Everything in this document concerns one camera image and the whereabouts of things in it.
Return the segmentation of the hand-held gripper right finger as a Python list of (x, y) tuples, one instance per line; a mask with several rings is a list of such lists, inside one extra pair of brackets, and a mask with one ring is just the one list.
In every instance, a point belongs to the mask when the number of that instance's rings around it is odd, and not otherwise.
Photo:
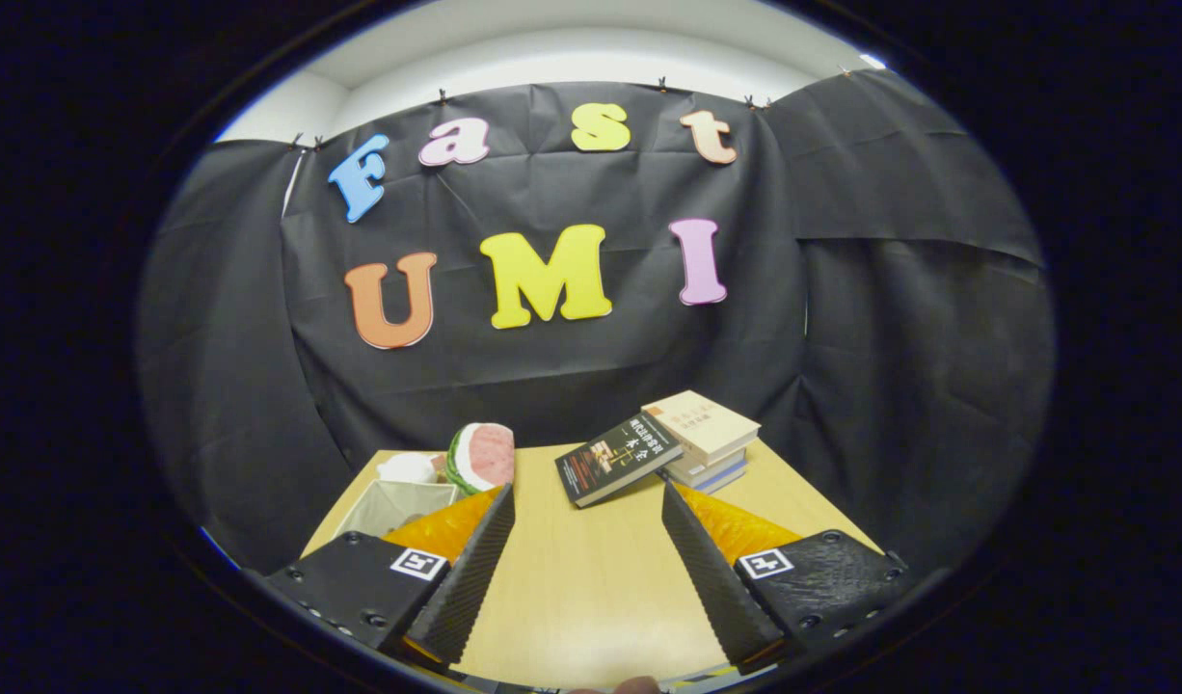
[(916, 585), (900, 558), (843, 530), (798, 536), (686, 485), (665, 484), (661, 521), (743, 675), (832, 650)]

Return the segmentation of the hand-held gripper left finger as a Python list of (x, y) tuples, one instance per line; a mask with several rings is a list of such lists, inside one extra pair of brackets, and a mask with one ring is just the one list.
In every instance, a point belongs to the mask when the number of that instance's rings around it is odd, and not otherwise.
[(389, 536), (340, 533), (264, 585), (366, 649), (441, 669), (463, 657), (515, 518), (507, 484)]

